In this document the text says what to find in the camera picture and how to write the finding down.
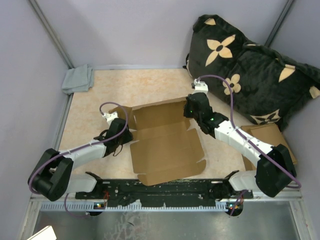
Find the wooden tabletop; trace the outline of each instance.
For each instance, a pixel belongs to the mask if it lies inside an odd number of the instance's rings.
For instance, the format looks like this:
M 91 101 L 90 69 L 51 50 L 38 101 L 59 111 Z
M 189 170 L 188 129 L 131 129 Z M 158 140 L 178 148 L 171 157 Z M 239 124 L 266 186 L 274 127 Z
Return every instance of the wooden tabletop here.
M 77 92 L 73 95 L 60 150 L 84 145 L 108 128 L 106 120 L 99 113 L 99 106 L 102 103 L 116 102 L 133 107 L 186 97 L 193 91 L 192 81 L 185 69 L 96 70 L 94 87 L 88 92 Z M 210 93 L 208 98 L 214 111 L 230 116 L 230 107 L 226 103 Z M 114 105 L 105 105 L 102 110 L 106 112 L 114 107 Z M 239 113 L 235 112 L 233 116 L 237 126 L 251 125 Z M 193 178 L 223 178 L 234 170 L 245 170 L 239 152 L 226 143 L 202 133 L 194 120 L 191 126 L 197 129 L 207 160 L 203 173 Z M 104 179 L 137 178 L 133 172 L 128 144 L 123 146 L 118 156 L 109 155 L 91 161 L 72 173 L 79 174 L 87 171 Z

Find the floral patterned pillow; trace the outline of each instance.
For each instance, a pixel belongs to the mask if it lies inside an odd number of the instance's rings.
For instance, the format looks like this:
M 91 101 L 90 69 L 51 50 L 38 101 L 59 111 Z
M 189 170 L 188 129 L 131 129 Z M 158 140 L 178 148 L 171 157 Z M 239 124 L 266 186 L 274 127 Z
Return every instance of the floral patterned pillow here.
M 218 15 L 203 15 L 194 24 L 186 63 L 193 78 L 225 78 L 234 109 L 254 124 L 276 123 L 283 130 L 296 111 L 320 95 L 320 69 L 248 40 Z M 203 80 L 211 93 L 230 103 L 225 83 Z

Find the folded towel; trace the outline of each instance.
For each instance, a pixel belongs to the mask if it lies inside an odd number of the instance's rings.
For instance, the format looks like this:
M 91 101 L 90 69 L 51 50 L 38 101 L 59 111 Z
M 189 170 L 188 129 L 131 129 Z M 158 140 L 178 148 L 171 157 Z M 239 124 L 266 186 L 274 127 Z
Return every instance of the folded towel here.
M 87 92 L 94 86 L 94 71 L 87 64 L 77 68 L 70 69 L 66 72 L 62 91 L 65 94 L 76 92 Z

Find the gray floor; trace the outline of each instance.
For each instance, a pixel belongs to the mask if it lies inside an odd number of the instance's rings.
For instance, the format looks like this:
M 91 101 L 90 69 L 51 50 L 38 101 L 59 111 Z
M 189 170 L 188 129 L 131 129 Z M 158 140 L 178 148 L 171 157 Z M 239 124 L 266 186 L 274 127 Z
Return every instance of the gray floor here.
M 74 218 L 40 212 L 35 232 L 52 225 L 57 240 L 298 240 L 287 202 L 247 202 L 242 214 L 224 212 L 104 212 Z

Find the flattened cardboard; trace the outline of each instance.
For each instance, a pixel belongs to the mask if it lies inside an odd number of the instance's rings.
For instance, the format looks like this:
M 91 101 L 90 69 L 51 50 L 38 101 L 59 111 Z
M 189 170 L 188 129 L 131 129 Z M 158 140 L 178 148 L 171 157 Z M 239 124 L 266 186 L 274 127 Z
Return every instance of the flattened cardboard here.
M 130 145 L 133 171 L 147 186 L 198 175 L 206 160 L 196 129 L 184 117 L 186 98 L 176 98 L 146 105 L 125 107 L 129 128 L 134 129 Z M 121 108 L 118 112 L 125 118 Z
M 293 164 L 297 164 L 297 159 L 293 155 L 291 149 L 289 148 L 286 140 L 282 136 L 278 126 L 276 124 L 267 124 L 267 125 L 255 125 L 255 126 L 242 126 L 241 129 L 246 133 L 252 135 L 253 137 L 259 139 L 262 142 L 277 146 L 282 144 L 286 146 L 289 150 Z M 244 168 L 247 171 L 255 170 L 256 167 L 247 159 L 242 156 Z

